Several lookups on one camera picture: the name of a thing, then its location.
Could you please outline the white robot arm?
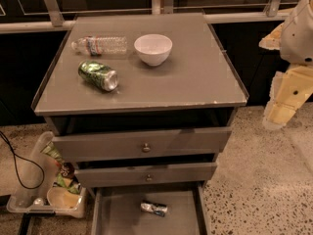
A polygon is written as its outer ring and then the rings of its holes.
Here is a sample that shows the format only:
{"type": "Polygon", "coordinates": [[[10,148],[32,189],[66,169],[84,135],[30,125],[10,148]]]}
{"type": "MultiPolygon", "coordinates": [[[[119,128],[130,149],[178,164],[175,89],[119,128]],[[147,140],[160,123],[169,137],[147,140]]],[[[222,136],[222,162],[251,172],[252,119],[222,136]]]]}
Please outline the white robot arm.
{"type": "Polygon", "coordinates": [[[272,79],[270,100],[263,126],[269,130],[284,127],[313,94],[313,0],[300,0],[285,21],[259,42],[268,50],[279,50],[290,65],[272,79]]]}

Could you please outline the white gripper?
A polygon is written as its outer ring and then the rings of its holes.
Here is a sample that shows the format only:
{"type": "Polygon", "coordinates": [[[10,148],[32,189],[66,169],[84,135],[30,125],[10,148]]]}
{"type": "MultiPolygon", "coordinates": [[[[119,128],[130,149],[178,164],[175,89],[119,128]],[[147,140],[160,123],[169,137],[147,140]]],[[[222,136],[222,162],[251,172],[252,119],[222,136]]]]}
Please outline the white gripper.
{"type": "MultiPolygon", "coordinates": [[[[281,49],[283,24],[280,23],[259,42],[267,50],[281,49]]],[[[290,65],[285,72],[277,71],[272,81],[272,99],[264,109],[262,124],[266,129],[285,127],[295,111],[313,94],[313,68],[290,65]]]]}

